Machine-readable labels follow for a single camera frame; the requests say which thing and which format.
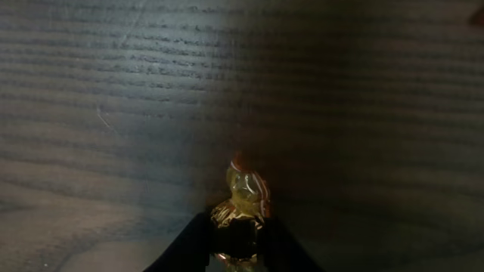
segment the wooden surface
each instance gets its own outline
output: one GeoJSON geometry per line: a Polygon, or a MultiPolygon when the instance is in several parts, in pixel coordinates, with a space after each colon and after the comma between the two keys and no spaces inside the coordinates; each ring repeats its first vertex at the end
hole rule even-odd
{"type": "Polygon", "coordinates": [[[1,1],[0,271],[142,270],[235,150],[330,272],[483,271],[478,7],[1,1]]]}

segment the wrapped candy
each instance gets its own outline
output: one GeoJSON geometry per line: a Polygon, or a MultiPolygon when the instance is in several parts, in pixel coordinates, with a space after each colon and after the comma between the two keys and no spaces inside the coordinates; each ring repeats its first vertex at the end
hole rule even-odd
{"type": "Polygon", "coordinates": [[[240,164],[239,156],[231,162],[226,180],[232,196],[211,212],[214,254],[229,271],[252,271],[258,262],[264,218],[270,217],[270,193],[257,172],[240,164]]]}

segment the candy wrapper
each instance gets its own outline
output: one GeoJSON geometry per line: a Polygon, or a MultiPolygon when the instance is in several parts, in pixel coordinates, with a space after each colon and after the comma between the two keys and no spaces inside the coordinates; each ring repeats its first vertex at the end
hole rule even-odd
{"type": "Polygon", "coordinates": [[[244,168],[238,156],[231,162],[226,179],[232,196],[211,212],[214,254],[228,271],[253,271],[260,258],[264,218],[270,217],[270,193],[267,183],[257,172],[244,168]]]}

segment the wooden table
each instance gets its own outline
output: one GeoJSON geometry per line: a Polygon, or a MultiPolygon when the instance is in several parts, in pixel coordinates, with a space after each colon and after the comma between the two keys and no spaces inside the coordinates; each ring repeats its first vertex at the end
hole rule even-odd
{"type": "Polygon", "coordinates": [[[328,271],[482,271],[478,7],[0,2],[0,270],[140,271],[243,150],[328,271]]]}

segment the dark wood tabletop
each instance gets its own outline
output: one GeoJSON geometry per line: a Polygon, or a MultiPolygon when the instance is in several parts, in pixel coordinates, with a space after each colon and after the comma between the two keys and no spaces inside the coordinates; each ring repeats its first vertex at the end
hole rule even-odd
{"type": "Polygon", "coordinates": [[[1,1],[0,271],[141,271],[237,151],[328,271],[483,271],[479,3],[1,1]]]}

